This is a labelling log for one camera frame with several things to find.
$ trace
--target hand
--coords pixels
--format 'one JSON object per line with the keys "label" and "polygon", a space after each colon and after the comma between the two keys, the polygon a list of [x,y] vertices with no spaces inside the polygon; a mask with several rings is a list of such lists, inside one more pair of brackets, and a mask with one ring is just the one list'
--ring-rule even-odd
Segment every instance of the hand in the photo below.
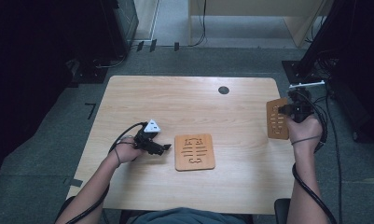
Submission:
{"label": "hand", "polygon": [[[131,137],[124,138],[122,139],[122,142],[134,143],[134,140]],[[107,158],[114,162],[118,167],[119,163],[133,161],[143,153],[144,151],[142,149],[133,148],[133,144],[120,143],[110,152]]]}
{"label": "hand", "polygon": [[286,124],[289,131],[289,139],[291,143],[297,142],[299,140],[307,139],[314,136],[319,136],[310,140],[297,142],[294,144],[294,148],[303,147],[308,148],[314,152],[317,144],[320,142],[320,137],[323,131],[320,122],[310,115],[301,123],[294,122],[291,118],[286,118]]}

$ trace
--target cork board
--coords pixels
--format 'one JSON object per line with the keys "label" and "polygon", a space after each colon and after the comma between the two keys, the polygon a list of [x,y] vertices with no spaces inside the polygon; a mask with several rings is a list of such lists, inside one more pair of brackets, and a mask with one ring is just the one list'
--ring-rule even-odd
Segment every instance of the cork board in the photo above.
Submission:
{"label": "cork board", "polygon": [[280,98],[266,103],[268,138],[288,139],[288,128],[285,123],[285,115],[279,114],[279,107],[286,105],[287,99]]}
{"label": "cork board", "polygon": [[215,168],[213,139],[208,133],[177,135],[174,154],[177,171]]}

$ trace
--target person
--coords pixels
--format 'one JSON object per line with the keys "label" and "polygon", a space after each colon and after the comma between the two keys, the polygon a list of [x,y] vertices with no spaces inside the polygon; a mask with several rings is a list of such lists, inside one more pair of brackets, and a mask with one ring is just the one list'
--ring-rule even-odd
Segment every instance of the person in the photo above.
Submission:
{"label": "person", "polygon": [[[322,127],[313,116],[308,116],[303,122],[295,123],[286,118],[290,142],[293,144],[296,169],[301,179],[319,196],[314,164],[314,150],[319,143]],[[133,139],[122,141],[132,143]],[[67,205],[56,220],[56,223],[66,223],[78,216],[92,204],[96,203],[106,190],[115,170],[125,162],[129,162],[144,153],[141,149],[134,149],[130,144],[119,144],[102,161],[92,178]],[[103,204],[100,204],[78,223],[98,223]],[[139,216],[133,221],[138,223],[245,223],[245,219],[238,216],[217,214],[209,211],[199,211],[190,208],[175,208],[168,211],[150,212]],[[326,214],[308,193],[294,182],[287,223],[327,223]]]}

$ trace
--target gray carpet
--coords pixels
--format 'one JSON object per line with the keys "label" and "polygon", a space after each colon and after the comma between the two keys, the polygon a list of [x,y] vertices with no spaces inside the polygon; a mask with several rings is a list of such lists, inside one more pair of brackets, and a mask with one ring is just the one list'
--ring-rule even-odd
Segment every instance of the gray carpet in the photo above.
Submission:
{"label": "gray carpet", "polygon": [[[98,104],[111,76],[272,77],[286,96],[288,81],[281,60],[299,60],[304,49],[204,49],[157,47],[131,52],[128,59],[108,71],[104,84],[66,89],[38,132],[9,155],[0,172],[0,223],[51,223],[68,192],[88,139]],[[313,98],[324,87],[310,88]],[[339,138],[343,170],[343,222],[374,223],[374,143],[355,143],[353,130],[336,101],[329,101]],[[338,217],[338,171],[331,126],[326,145],[316,154],[317,174],[324,201]],[[118,223],[118,210],[105,210],[110,223]],[[275,223],[274,216],[254,215],[255,223]]]}

